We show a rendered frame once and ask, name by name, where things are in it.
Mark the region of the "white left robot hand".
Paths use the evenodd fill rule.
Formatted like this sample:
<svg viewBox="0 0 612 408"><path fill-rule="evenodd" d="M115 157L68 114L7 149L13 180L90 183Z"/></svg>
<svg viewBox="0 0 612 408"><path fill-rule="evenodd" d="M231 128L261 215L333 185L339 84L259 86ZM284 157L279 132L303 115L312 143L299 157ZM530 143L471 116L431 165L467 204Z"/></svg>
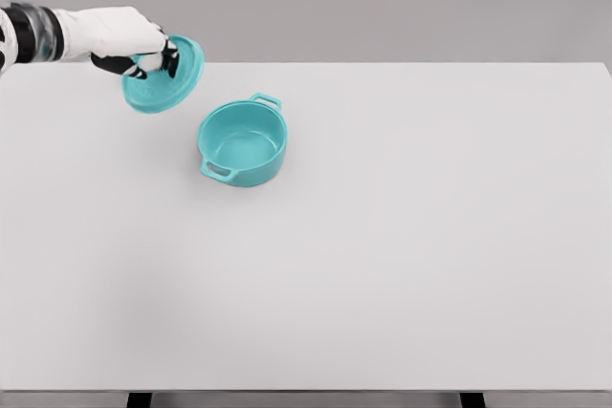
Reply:
<svg viewBox="0 0 612 408"><path fill-rule="evenodd" d="M99 9L96 19L90 52L96 67L133 79L145 80L157 71L175 77L180 52L161 26L133 7Z"/></svg>

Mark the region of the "teal pot lid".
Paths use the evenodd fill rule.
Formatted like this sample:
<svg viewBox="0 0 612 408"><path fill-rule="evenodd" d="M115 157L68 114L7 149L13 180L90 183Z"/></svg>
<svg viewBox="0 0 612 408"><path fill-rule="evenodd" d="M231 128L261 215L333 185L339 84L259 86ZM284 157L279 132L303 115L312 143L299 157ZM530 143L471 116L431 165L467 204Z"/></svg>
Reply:
<svg viewBox="0 0 612 408"><path fill-rule="evenodd" d="M182 35L170 35L169 38L180 55L174 77L158 70L148 73L146 80L128 76L121 78L123 97L137 112L158 114L173 108L190 95L202 76L205 55L200 44Z"/></svg>

